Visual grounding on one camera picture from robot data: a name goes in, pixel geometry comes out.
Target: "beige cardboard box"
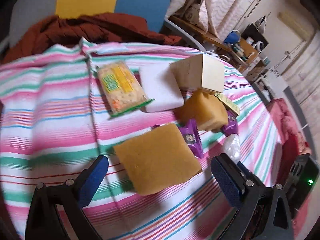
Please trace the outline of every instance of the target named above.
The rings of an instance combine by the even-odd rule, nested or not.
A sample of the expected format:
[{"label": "beige cardboard box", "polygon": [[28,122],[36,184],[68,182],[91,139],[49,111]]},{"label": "beige cardboard box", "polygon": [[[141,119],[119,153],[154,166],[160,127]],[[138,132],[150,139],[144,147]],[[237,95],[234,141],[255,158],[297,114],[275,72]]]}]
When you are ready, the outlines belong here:
[{"label": "beige cardboard box", "polygon": [[170,64],[180,88],[223,93],[224,64],[209,54],[198,54]]}]

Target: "sponge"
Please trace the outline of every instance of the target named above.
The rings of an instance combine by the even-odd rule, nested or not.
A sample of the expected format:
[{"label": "sponge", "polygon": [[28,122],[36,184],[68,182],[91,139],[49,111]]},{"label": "sponge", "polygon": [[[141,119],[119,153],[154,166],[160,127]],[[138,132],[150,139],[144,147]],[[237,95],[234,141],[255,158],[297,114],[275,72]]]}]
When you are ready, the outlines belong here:
[{"label": "sponge", "polygon": [[179,120],[186,123],[196,119],[198,130],[216,130],[228,124],[228,113],[224,105],[213,95],[198,89],[184,106],[176,110]]},{"label": "sponge", "polygon": [[114,150],[140,195],[184,183],[202,171],[173,123],[126,140]]}]

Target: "clear plastic wrapped object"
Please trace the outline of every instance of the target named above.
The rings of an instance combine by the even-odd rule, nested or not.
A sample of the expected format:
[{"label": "clear plastic wrapped object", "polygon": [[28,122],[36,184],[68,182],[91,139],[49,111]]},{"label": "clear plastic wrapped object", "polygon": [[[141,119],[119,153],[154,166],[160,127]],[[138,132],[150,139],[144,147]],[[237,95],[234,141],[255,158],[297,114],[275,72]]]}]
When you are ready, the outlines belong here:
[{"label": "clear plastic wrapped object", "polygon": [[240,138],[236,134],[230,134],[222,145],[222,152],[227,154],[230,159],[237,163],[240,160]]}]

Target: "blue gripper pad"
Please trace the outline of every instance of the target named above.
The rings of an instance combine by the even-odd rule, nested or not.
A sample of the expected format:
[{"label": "blue gripper pad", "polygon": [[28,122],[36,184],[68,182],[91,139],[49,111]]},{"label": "blue gripper pad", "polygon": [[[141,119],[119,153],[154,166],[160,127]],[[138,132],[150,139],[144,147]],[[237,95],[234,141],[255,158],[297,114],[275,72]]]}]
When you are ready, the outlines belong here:
[{"label": "blue gripper pad", "polygon": [[216,158],[213,158],[211,161],[211,172],[226,196],[230,206],[239,209],[242,205],[240,199],[241,192]]},{"label": "blue gripper pad", "polygon": [[82,171],[82,173],[89,172],[89,174],[85,174],[87,178],[77,192],[79,208],[86,207],[90,204],[103,178],[107,174],[108,168],[108,158],[100,155],[87,170]]}]

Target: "brown square sponge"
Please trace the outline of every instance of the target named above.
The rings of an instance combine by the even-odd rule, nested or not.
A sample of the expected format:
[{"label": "brown square sponge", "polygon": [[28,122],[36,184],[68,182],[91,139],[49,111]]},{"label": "brown square sponge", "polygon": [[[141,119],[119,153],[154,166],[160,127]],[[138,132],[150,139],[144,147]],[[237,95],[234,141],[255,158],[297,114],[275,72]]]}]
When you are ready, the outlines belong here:
[{"label": "brown square sponge", "polygon": [[202,171],[173,123],[126,140],[114,150],[140,195],[184,183]]}]

